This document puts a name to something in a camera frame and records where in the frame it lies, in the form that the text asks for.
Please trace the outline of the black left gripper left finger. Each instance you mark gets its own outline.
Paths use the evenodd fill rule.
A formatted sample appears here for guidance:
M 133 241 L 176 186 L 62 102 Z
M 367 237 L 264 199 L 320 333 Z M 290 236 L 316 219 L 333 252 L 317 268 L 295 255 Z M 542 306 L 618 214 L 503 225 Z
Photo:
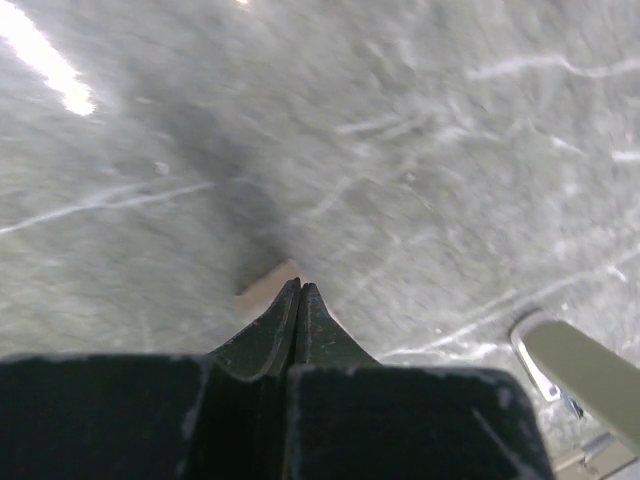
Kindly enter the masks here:
M 1 362 L 5 479 L 278 479 L 301 283 L 205 354 Z

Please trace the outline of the small cardboard staple box lid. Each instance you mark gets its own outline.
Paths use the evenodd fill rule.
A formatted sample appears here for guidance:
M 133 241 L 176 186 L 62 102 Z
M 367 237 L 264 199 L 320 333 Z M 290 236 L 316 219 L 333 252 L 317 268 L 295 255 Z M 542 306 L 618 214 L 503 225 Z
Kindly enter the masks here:
M 295 261 L 281 262 L 235 297 L 237 318 L 243 322 L 258 318 L 273 303 L 286 282 L 295 278 L 299 278 L 302 284 L 306 283 L 306 276 Z

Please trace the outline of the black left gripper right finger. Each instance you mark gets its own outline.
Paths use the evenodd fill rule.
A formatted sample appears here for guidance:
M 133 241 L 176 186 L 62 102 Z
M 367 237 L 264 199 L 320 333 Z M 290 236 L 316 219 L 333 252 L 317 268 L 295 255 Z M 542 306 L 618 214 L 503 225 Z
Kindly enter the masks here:
M 508 372 L 371 358 L 307 284 L 287 381 L 292 479 L 550 479 L 532 404 Z

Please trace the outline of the beige metal stapler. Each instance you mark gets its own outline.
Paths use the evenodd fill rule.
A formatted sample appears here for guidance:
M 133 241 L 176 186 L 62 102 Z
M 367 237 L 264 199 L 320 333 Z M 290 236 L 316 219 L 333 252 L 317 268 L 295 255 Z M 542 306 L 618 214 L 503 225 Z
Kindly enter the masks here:
M 521 316 L 509 338 L 546 401 L 564 401 L 578 418 L 590 414 L 630 451 L 639 452 L 636 366 L 542 310 Z

